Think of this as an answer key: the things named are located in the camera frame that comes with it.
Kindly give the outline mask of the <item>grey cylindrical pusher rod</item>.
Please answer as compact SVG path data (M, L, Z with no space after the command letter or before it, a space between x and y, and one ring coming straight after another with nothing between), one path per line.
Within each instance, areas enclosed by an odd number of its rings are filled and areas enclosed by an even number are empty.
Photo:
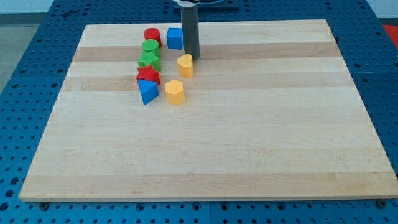
M183 30L184 52L190 54L193 60L200 57L200 38L198 23L198 6L181 7L181 24Z

